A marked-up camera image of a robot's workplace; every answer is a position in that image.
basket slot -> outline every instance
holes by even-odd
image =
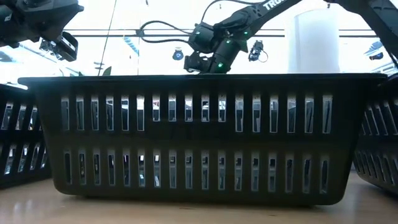
[[[225,175],[226,175],[226,163],[225,163],[225,151],[218,151],[218,190],[225,190]]]
[[[76,97],[76,120],[77,130],[82,131],[85,129],[85,113],[84,113],[84,98],[82,96]]]
[[[97,131],[100,129],[100,121],[99,121],[99,103],[98,96],[91,97],[91,123],[92,130]]]
[[[394,98],[392,101],[390,101],[390,107],[395,124],[398,126],[398,98]]]
[[[367,121],[369,123],[371,133],[376,136],[380,135],[379,128],[376,124],[376,119],[374,118],[374,113],[373,113],[372,107],[370,105],[367,106],[365,113],[366,113],[366,117],[367,117]]]
[[[364,113],[363,128],[365,134],[373,135],[367,112]]]
[[[209,189],[209,171],[210,171],[209,152],[202,151],[201,152],[201,189],[202,190]]]
[[[8,130],[9,129],[9,123],[11,116],[13,114],[13,108],[14,108],[14,103],[13,102],[7,102],[7,105],[4,109],[4,114],[2,118],[2,123],[1,123],[1,129],[2,130]]]
[[[366,156],[366,153],[364,152],[361,155],[362,155],[363,164],[365,165],[366,170],[368,171],[368,175],[371,177],[372,176],[371,166],[370,166],[370,163],[369,163],[368,158]]]
[[[366,132],[365,132],[365,126],[363,125],[363,123],[364,122],[362,122],[362,124],[361,124],[361,130],[359,130],[359,135],[366,135]]]
[[[125,187],[131,186],[131,163],[130,163],[130,151],[128,149],[123,150],[123,185]]]
[[[277,95],[272,95],[270,98],[269,107],[269,132],[278,132],[278,121],[279,121],[279,97]]]
[[[386,177],[387,180],[389,181],[389,184],[395,185],[396,183],[394,182],[394,177],[392,176],[391,167],[387,156],[383,156],[382,166],[384,167],[384,170],[387,172]]]
[[[207,93],[201,95],[201,121],[210,122],[210,96]]]
[[[14,171],[11,169],[12,164],[14,162],[14,159],[16,158],[16,152],[17,152],[17,146],[15,144],[11,144],[9,146],[9,150],[7,150],[6,147],[3,148],[3,151],[7,152],[7,162],[6,162],[6,168],[4,170],[4,175],[9,175],[11,173],[14,173]]]
[[[169,94],[169,122],[176,122],[177,121],[177,102],[176,102],[176,95]]]
[[[382,107],[382,115],[385,119],[385,125],[387,126],[388,133],[392,133],[393,135],[398,135],[397,125],[394,121],[394,117],[392,115],[391,107],[388,101],[383,102]]]
[[[243,132],[243,118],[244,118],[244,99],[243,95],[235,96],[235,132]]]
[[[101,155],[99,149],[93,151],[94,184],[101,185]]]
[[[295,95],[289,95],[287,98],[287,132],[296,132],[296,114],[297,114],[297,102]]]
[[[303,163],[303,193],[310,193],[310,183],[311,183],[311,166],[312,160],[311,155],[304,155],[304,163]]]
[[[65,167],[65,182],[70,185],[72,184],[72,161],[70,151],[65,151],[63,153],[63,163]]]
[[[193,105],[192,105],[192,95],[185,95],[185,111],[184,111],[184,121],[192,122],[193,121]]]
[[[41,146],[40,143],[37,143],[35,145],[32,160],[30,162],[30,168],[29,168],[30,170],[36,169],[39,161],[41,162],[41,159],[43,156],[43,153],[42,153],[43,150],[44,150],[44,146]]]
[[[242,152],[235,152],[235,165],[234,165],[234,189],[235,191],[242,191],[242,169],[243,169],[243,157]]]
[[[321,175],[320,175],[320,193],[328,193],[328,182],[329,182],[329,157],[321,156]]]
[[[30,114],[30,123],[29,123],[29,130],[34,130],[36,127],[36,121],[37,121],[37,107],[36,105],[33,106],[32,108],[32,113]]]
[[[363,165],[363,161],[362,161],[360,152],[355,152],[354,161],[355,161],[354,162],[355,169],[357,169],[357,172],[361,172],[361,173],[365,174],[365,167]]]
[[[381,135],[388,136],[389,133],[387,132],[386,122],[384,121],[379,103],[373,104],[372,110],[374,111],[374,119],[376,120],[377,128],[380,130]]]
[[[122,131],[129,131],[129,97],[122,96],[121,97],[121,122],[122,122]]]
[[[29,145],[24,144],[24,146],[22,148],[21,158],[19,159],[18,172],[24,171],[28,151],[29,151]]]
[[[145,173],[145,152],[138,152],[138,186],[145,187],[146,173]]]
[[[286,155],[285,192],[293,192],[294,155]]]
[[[398,182],[398,160],[396,157],[391,159],[392,175],[396,178],[395,182]]]
[[[22,127],[24,125],[26,109],[27,109],[26,105],[21,105],[21,107],[19,108],[15,130],[22,130]]]
[[[142,95],[137,96],[137,131],[145,131],[145,97]]]
[[[161,176],[161,160],[160,160],[160,151],[154,152],[154,187],[161,188],[162,176]]]
[[[261,132],[261,95],[253,94],[252,99],[252,132]]]
[[[381,177],[382,181],[385,182],[386,181],[386,176],[384,174],[384,169],[382,167],[382,162],[380,159],[380,156],[378,155],[371,155],[372,159],[374,160],[374,163],[376,164],[376,171],[379,172],[379,176]]]
[[[257,192],[259,190],[260,155],[258,152],[253,152],[251,157],[251,190]]]
[[[369,168],[370,168],[370,170],[372,172],[372,175],[376,179],[378,179],[379,177],[378,177],[378,173],[376,171],[376,166],[374,165],[373,156],[370,153],[368,153],[368,152],[365,152],[365,153],[366,153],[366,157],[368,158],[368,164],[369,164]]]
[[[305,96],[305,133],[313,133],[314,99],[312,95]]]
[[[152,96],[152,120],[153,122],[160,121],[160,95],[156,94]]]
[[[169,152],[169,183],[171,189],[177,188],[177,152]]]
[[[193,154],[185,151],[185,189],[193,188]]]
[[[114,130],[114,98],[113,96],[106,96],[106,130]]]
[[[86,185],[86,151],[83,149],[79,150],[79,171],[80,185]]]
[[[115,186],[115,159],[114,159],[114,150],[108,150],[108,179],[109,179],[109,186]]]
[[[218,95],[218,122],[226,121],[226,95],[220,93]]]
[[[270,153],[268,162],[268,192],[275,192],[276,190],[276,164],[277,164],[277,154]]]

basket rim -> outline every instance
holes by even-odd
[[[133,82],[133,81],[187,81],[187,80],[382,80],[387,75],[381,73],[324,73],[324,74],[212,74],[212,75],[113,75],[106,77],[23,77],[18,79],[22,85],[48,83],[48,82]]]

black plastic basket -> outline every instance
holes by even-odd
[[[0,188],[51,177],[33,93],[0,85]]]
[[[385,76],[23,78],[55,187],[144,200],[333,204]]]
[[[398,195],[398,74],[372,95],[355,152],[358,175]]]

black basket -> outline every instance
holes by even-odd
[[[33,93],[0,85],[0,188],[51,177]]]
[[[398,195],[398,74],[389,77],[365,110],[354,164],[358,175]]]
[[[375,74],[21,78],[57,190],[189,202],[333,204]]]

wooden table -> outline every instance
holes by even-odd
[[[72,197],[51,180],[0,191],[0,223],[398,223],[398,199],[351,173],[344,199],[313,208],[120,202]]]

